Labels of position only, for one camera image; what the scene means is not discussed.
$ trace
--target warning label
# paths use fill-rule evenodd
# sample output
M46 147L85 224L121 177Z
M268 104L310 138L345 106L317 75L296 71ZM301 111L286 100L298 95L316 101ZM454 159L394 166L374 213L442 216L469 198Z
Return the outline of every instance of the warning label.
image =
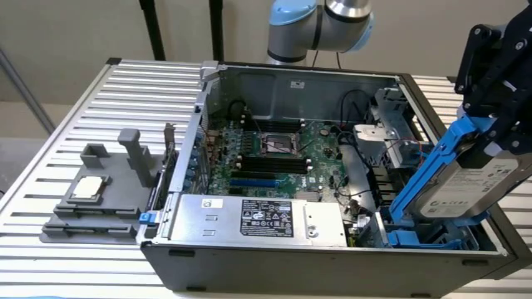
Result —
M460 169L421 208L425 217L460 217L517 169L513 159L492 159L482 169Z
M289 201L241 201L240 233L258 237L293 237Z

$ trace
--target aluminum extrusion table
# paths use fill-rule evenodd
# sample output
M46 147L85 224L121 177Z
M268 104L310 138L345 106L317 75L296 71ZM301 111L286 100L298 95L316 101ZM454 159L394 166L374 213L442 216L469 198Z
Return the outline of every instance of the aluminum extrusion table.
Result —
M78 171L88 142L110 152L121 128L141 131L140 143L164 151L162 128L177 123L176 141L186 129L200 79L200 64L121 60L106 64L40 152L0 200L0 297L70 298L272 298L270 295L172 293L133 245L44 244L41 225ZM444 77L413 79L448 126L461 96ZM532 181L498 203L532 247ZM302 298L278 296L278 298ZM532 268L502 280L477 280L446 299L532 298Z

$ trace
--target gray 3d-printed holder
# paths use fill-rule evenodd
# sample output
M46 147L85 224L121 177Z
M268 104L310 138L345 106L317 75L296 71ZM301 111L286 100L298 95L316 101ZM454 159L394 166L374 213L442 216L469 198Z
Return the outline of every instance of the gray 3d-printed holder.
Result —
M86 144L80 154L84 165L42 226L42 242L134 244L138 215L162 167L162 155L150 155L138 138L138 130L121 130L118 143L126 154L108 153L101 144ZM73 191L86 177L100 177L102 182L96 194L81 198Z

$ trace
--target power supply label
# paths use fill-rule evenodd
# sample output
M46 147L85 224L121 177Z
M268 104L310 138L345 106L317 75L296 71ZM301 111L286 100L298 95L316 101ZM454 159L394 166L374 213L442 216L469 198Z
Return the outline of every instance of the power supply label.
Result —
M293 238L289 201L241 201L240 233L257 237Z

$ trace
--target blue pcie slot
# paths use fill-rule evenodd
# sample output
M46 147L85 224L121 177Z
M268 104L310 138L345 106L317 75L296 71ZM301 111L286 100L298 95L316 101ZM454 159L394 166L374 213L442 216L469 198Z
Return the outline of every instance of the blue pcie slot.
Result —
M241 187L278 187L278 182L272 179L232 179L229 185Z

